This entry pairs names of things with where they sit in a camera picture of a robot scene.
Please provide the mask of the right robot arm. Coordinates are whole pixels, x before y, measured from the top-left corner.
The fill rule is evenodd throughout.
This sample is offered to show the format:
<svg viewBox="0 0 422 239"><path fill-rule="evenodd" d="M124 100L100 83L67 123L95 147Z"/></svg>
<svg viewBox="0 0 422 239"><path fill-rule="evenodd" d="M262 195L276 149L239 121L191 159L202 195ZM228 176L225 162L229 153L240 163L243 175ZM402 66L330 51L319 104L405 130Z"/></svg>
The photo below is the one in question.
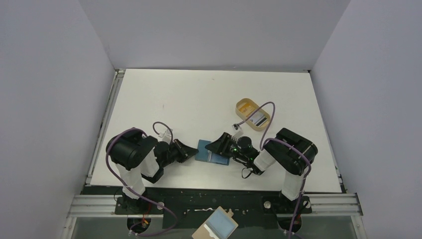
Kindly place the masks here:
<svg viewBox="0 0 422 239"><path fill-rule="evenodd" d="M263 174L278 163L285 171L280 191L290 201L302 195L306 178L318 154L313 142L287 128L282 128L275 137L265 139L260 149L253 147L250 137L235 137L227 132L206 144L205 149L242 164L255 175Z"/></svg>

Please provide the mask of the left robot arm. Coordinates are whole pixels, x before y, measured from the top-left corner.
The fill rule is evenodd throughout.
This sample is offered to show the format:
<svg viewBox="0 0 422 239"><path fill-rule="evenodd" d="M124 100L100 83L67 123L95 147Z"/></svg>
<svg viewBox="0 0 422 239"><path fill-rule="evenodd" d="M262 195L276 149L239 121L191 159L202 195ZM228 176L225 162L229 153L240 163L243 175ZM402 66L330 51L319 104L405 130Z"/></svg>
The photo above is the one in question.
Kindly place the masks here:
<svg viewBox="0 0 422 239"><path fill-rule="evenodd" d="M112 174L123 184L123 194L132 201L146 197L143 180L156 183L164 168L173 162L184 163L199 150L178 139L158 140L138 128L112 137L106 145L106 164L113 162L118 172Z"/></svg>

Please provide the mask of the gold VIP card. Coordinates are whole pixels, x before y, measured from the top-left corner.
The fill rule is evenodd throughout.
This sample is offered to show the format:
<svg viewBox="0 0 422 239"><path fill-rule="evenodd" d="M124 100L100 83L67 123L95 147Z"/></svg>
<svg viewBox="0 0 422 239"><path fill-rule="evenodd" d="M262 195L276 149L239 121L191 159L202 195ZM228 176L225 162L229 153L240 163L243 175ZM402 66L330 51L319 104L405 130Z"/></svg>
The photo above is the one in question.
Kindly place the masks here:
<svg viewBox="0 0 422 239"><path fill-rule="evenodd" d="M243 103L240 108L239 111L244 115L244 116L249 116L251 113L253 113L255 111L255 106L252 105L251 103L245 102Z"/></svg>

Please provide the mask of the white VIP card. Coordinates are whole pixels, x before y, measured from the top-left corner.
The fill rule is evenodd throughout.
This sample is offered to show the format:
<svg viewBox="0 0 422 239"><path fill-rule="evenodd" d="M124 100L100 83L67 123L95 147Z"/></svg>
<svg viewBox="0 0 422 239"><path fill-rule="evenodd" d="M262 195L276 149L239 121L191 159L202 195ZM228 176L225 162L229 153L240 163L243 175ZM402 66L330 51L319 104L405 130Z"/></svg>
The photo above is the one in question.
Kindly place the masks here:
<svg viewBox="0 0 422 239"><path fill-rule="evenodd" d="M257 127L261 127L264 123L266 123L268 121L268 118L262 112L256 112L254 115L252 115L249 118L249 121L253 125L255 125Z"/></svg>

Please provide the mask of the blue card on cardboard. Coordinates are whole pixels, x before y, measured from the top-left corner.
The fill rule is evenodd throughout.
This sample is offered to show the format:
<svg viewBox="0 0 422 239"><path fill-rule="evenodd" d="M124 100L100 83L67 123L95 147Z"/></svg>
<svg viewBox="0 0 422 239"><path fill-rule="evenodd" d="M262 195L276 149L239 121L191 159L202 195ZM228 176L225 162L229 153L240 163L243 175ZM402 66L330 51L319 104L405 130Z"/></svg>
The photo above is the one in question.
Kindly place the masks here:
<svg viewBox="0 0 422 239"><path fill-rule="evenodd" d="M232 209L219 206L192 234L193 239L227 239L238 228Z"/></svg>

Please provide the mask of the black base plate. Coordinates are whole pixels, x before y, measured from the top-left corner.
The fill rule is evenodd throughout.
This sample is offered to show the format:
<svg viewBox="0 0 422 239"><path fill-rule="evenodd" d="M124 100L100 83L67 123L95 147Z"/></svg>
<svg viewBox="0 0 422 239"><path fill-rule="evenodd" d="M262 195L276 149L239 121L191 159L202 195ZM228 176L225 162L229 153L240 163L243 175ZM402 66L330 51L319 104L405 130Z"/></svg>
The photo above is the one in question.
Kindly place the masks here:
<svg viewBox="0 0 422 239"><path fill-rule="evenodd" d="M301 225L301 215L312 212L307 196L303 196L297 205L296 201L269 191L148 188L146 197L164 204L171 212L144 200L132 201L124 196L121 187L89 186L82 190L82 194L111 196L116 215L139 215L139 219L127 219L127 227L136 233L143 233L151 226L152 219L147 215L162 216L164 229L170 226L176 229L198 228L219 206L232 209L233 219L239 228L286 228L291 221L297 228Z"/></svg>

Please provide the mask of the aluminium right side rail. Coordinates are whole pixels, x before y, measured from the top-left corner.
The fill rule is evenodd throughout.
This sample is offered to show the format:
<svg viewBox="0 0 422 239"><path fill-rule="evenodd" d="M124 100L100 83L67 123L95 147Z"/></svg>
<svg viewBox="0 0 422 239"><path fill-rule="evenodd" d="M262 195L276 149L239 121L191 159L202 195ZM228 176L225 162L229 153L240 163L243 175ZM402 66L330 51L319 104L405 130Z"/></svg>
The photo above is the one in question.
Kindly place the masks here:
<svg viewBox="0 0 422 239"><path fill-rule="evenodd" d="M335 155L334 155L334 154L332 155L332 157L333 157L333 162L334 162L334 166L335 166L335 170L336 170L337 178L338 178L338 181L339 181L339 184L340 184L341 192L342 192L343 194L345 194L345 193L347 193L347 189L345 188L345 185L344 185L344 180L343 180L342 175L341 175L341 172L340 172L340 170L339 170L337 160L336 160L336 158L335 158Z"/></svg>

